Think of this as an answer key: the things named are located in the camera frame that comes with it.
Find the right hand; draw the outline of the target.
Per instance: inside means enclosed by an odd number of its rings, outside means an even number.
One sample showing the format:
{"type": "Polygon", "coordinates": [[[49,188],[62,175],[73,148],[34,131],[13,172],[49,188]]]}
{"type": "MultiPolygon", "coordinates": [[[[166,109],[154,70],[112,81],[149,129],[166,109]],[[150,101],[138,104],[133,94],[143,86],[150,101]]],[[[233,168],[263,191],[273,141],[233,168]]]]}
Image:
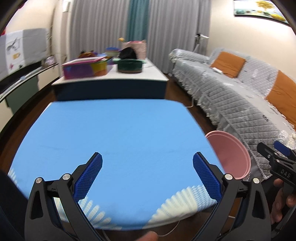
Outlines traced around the right hand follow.
{"type": "Polygon", "coordinates": [[[295,194],[285,195],[283,193],[283,180],[277,178],[276,180],[274,180],[273,184],[275,187],[280,187],[280,190],[276,195],[270,213],[271,224],[274,224],[275,222],[280,222],[282,220],[282,209],[285,205],[287,205],[289,208],[295,206],[295,194]]]}

